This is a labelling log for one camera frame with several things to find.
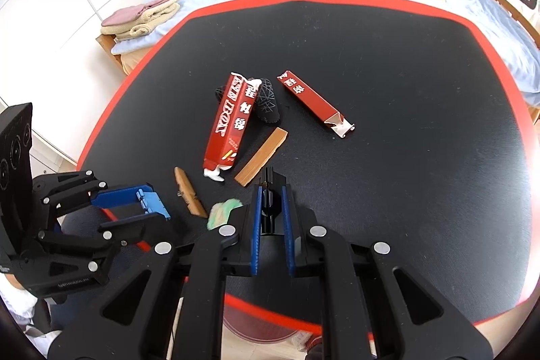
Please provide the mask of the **pink trash bin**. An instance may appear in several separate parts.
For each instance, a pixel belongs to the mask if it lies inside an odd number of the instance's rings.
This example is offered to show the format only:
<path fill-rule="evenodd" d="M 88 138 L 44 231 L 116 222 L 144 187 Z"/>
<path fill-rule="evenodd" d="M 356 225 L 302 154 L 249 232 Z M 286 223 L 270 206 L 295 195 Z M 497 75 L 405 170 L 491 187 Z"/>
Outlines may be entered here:
<path fill-rule="evenodd" d="M 221 359 L 304 359 L 320 335 L 273 324 L 226 305 Z"/>

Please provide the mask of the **large red carton box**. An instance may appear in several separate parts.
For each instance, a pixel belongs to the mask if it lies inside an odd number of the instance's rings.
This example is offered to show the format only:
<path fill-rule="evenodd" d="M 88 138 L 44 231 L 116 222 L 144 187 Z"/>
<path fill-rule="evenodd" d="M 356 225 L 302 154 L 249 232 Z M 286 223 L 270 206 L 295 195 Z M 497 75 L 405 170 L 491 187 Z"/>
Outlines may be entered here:
<path fill-rule="evenodd" d="M 203 157 L 203 175 L 214 182 L 223 182 L 221 171 L 234 165 L 261 85 L 260 79 L 229 76 Z"/>

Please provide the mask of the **brown cardboard strip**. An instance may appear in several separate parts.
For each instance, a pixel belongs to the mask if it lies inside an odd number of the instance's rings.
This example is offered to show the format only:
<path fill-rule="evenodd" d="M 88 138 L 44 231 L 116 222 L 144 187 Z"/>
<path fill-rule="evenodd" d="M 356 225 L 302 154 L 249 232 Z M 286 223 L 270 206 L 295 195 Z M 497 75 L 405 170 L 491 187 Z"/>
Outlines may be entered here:
<path fill-rule="evenodd" d="M 234 180 L 243 187 L 248 186 L 287 138 L 286 130 L 275 128 Z"/>

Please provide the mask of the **folded towels stack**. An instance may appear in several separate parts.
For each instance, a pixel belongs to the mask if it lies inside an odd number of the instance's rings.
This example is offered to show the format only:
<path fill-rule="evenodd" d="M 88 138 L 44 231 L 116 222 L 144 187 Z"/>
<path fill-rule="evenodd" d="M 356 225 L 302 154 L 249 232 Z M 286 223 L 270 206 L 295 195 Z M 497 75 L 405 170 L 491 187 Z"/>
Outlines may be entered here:
<path fill-rule="evenodd" d="M 170 20 L 181 8 L 180 0 L 152 0 L 121 8 L 101 23 L 101 34 L 124 41 L 147 36 Z"/>

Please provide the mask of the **red and black table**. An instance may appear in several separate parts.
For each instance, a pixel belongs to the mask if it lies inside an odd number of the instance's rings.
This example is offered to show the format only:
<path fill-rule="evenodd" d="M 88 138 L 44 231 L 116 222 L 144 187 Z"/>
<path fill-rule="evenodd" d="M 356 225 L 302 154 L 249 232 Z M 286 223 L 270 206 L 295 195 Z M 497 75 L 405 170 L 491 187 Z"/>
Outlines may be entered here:
<path fill-rule="evenodd" d="M 231 73 L 292 71 L 354 125 L 326 127 L 281 84 L 288 137 L 271 158 L 299 205 L 360 245 L 389 244 L 471 321 L 525 302 L 539 278 L 539 145 L 526 104 L 472 21 L 405 0 L 236 0 L 182 19 L 103 112 L 79 160 L 148 182 L 187 235 L 184 169 L 205 206 L 250 192 L 203 174 Z"/>

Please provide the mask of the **blue plastic clip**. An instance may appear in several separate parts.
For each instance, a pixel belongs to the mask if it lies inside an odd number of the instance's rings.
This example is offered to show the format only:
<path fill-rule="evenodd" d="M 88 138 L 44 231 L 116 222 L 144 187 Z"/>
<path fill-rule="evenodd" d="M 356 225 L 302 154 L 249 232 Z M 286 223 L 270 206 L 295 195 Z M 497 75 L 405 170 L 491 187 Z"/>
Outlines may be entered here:
<path fill-rule="evenodd" d="M 146 214 L 160 214 L 162 217 L 170 220 L 170 214 L 162 203 L 157 192 L 144 188 L 138 188 L 135 196 Z"/>

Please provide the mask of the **small red carton box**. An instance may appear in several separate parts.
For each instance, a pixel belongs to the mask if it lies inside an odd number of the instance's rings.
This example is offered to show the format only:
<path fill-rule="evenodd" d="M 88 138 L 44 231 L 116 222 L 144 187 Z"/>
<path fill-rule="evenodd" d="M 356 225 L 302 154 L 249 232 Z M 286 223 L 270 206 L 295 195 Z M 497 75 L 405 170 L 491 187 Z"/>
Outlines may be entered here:
<path fill-rule="evenodd" d="M 346 120 L 342 113 L 294 72 L 286 70 L 277 77 L 277 80 L 340 138 L 343 139 L 348 133 L 355 130 L 354 124 Z"/>

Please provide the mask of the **tan wooden clothespin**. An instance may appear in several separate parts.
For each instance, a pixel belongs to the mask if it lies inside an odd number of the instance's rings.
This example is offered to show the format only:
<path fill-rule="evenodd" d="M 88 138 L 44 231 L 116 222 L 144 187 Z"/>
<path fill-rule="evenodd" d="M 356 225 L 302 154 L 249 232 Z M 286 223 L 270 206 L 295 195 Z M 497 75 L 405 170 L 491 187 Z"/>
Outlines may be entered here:
<path fill-rule="evenodd" d="M 186 203 L 189 213 L 196 217 L 207 218 L 208 214 L 199 201 L 198 195 L 185 171 L 179 167 L 175 167 L 174 176 L 179 187 L 179 196 Z"/>

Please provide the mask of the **green-white paper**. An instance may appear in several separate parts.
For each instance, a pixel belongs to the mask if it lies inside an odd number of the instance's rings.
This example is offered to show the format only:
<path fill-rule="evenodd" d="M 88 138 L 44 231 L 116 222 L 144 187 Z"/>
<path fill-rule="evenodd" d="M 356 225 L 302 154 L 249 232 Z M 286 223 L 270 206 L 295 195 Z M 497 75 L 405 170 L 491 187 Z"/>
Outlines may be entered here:
<path fill-rule="evenodd" d="M 227 199 L 213 205 L 208 217 L 207 229 L 213 230 L 227 224 L 231 212 L 241 206 L 243 206 L 243 203 L 236 198 Z"/>

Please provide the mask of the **black triangular box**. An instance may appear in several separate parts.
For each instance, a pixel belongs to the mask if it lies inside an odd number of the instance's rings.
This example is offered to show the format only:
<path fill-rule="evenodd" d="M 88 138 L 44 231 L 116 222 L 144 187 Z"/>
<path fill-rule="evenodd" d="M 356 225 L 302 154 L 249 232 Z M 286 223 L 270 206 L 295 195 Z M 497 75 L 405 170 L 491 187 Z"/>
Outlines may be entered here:
<path fill-rule="evenodd" d="M 261 190 L 260 232 L 263 236 L 285 235 L 290 228 L 290 186 L 287 178 L 271 166 L 256 177 L 256 189 Z"/>

